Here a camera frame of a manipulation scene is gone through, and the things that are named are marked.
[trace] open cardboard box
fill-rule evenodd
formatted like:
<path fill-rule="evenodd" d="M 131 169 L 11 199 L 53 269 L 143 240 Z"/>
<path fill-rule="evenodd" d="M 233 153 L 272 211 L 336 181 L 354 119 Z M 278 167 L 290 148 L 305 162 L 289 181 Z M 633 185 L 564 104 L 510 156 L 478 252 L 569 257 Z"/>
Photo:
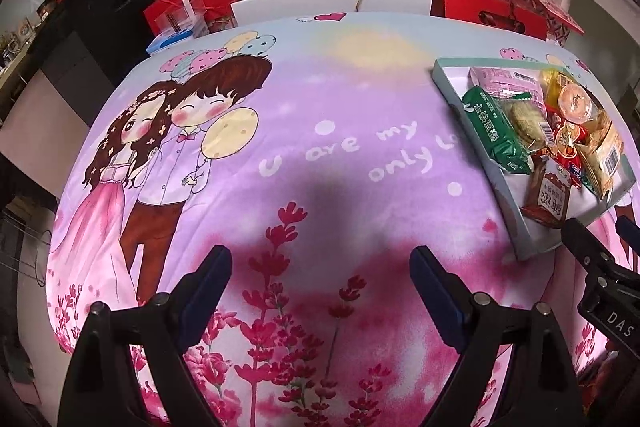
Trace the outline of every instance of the open cardboard box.
<path fill-rule="evenodd" d="M 320 14 L 354 12 L 358 0 L 237 0 L 231 4 L 238 26 Z M 362 0 L 363 12 L 402 12 L 429 15 L 431 0 Z"/>
<path fill-rule="evenodd" d="M 549 69 L 556 69 L 565 74 L 569 73 L 562 68 L 541 62 L 494 58 L 440 58 L 433 68 L 433 81 L 454 110 L 462 129 L 478 154 L 482 168 L 491 183 L 498 206 L 502 211 L 502 217 L 510 234 L 516 257 L 523 261 L 539 252 L 558 247 L 561 244 L 560 230 L 549 229 L 522 215 L 520 207 L 524 205 L 529 176 L 504 172 L 494 160 L 489 158 L 471 121 L 466 117 L 462 96 L 473 86 L 469 76 L 469 69 L 472 66 L 504 68 L 529 76 L 531 76 L 531 71 Z M 634 183 L 636 183 L 636 176 L 626 155 L 622 155 L 618 170 L 614 174 L 610 200 L 600 201 L 586 188 L 572 187 L 567 217 L 577 217 L 584 225 L 591 224 L 617 204 L 631 190 Z"/>

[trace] blue gripper pad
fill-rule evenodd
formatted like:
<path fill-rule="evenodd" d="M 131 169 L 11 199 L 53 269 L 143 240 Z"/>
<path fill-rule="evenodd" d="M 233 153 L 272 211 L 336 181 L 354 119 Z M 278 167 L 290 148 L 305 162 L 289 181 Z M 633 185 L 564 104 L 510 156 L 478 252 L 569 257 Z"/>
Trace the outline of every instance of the blue gripper pad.
<path fill-rule="evenodd" d="M 176 347 L 179 353 L 200 342 L 231 278 L 232 267 L 231 252 L 216 245 L 198 269 L 183 276 L 174 288 L 171 312 L 178 324 Z"/>
<path fill-rule="evenodd" d="M 640 255 L 640 229 L 631 219 L 620 216 L 616 220 L 616 233 L 628 243 L 631 250 Z"/>
<path fill-rule="evenodd" d="M 471 293 L 457 275 L 445 271 L 427 247 L 414 248 L 409 274 L 442 341 L 462 354 L 469 337 L 464 326 L 466 314 L 471 312 Z"/>

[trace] tablecloth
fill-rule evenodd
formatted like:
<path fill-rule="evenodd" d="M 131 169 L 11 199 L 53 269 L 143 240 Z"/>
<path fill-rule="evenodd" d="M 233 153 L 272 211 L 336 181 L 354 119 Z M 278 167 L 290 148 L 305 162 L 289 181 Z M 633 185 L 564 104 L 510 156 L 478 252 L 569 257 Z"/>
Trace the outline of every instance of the tablecloth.
<path fill-rule="evenodd" d="M 472 291 L 516 307 L 549 302 L 584 368 L 605 343 L 576 312 L 585 273 L 563 247 L 516 261 L 430 78 L 437 57 L 565 65 L 611 115 L 640 179 L 604 88 L 548 42 L 393 13 L 277 20 L 184 42 L 130 72 L 68 179 L 46 287 L 61 346 L 71 352 L 91 302 L 136 306 L 225 245 L 233 275 L 185 355 L 225 426 L 417 426 L 457 359 L 408 275 L 409 253 L 428 245 Z M 638 190 L 620 204 L 637 211 Z M 590 230 L 628 266 L 615 217 Z M 166 418 L 143 351 L 132 353 L 148 409 Z M 475 427 L 488 422 L 507 361 L 495 363 Z"/>

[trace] bow tie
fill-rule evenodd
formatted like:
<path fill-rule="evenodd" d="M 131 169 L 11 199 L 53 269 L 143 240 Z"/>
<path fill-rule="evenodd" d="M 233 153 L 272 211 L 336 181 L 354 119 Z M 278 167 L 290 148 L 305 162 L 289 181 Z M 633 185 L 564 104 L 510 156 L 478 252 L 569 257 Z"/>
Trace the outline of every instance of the bow tie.
<path fill-rule="evenodd" d="M 178 134 L 178 143 L 182 143 L 185 140 L 195 140 L 196 134 Z"/>

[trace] tray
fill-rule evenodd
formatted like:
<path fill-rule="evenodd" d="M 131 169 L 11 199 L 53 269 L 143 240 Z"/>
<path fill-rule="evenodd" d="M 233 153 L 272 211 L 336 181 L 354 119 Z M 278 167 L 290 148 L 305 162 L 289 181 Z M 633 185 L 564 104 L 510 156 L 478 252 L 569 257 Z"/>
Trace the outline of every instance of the tray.
<path fill-rule="evenodd" d="M 505 68 L 526 74 L 526 71 L 558 70 L 570 76 L 563 68 L 542 62 L 528 62 L 522 60 L 508 60 L 495 58 L 440 58 L 433 68 L 433 81 L 449 103 L 459 120 L 462 129 L 478 155 L 484 173 L 494 190 L 502 217 L 513 243 L 516 257 L 523 261 L 537 253 L 553 250 L 562 242 L 559 229 L 548 229 L 520 212 L 524 204 L 529 176 L 524 174 L 509 174 L 484 150 L 482 142 L 476 134 L 470 120 L 466 117 L 462 105 L 462 96 L 472 87 L 469 69 L 472 66 L 487 68 Z M 629 165 L 626 155 L 622 155 L 620 166 L 614 175 L 614 185 L 608 202 L 598 201 L 586 189 L 572 188 L 569 197 L 567 217 L 577 217 L 585 225 L 590 225 L 595 219 L 615 206 L 636 183 L 636 176 Z"/>

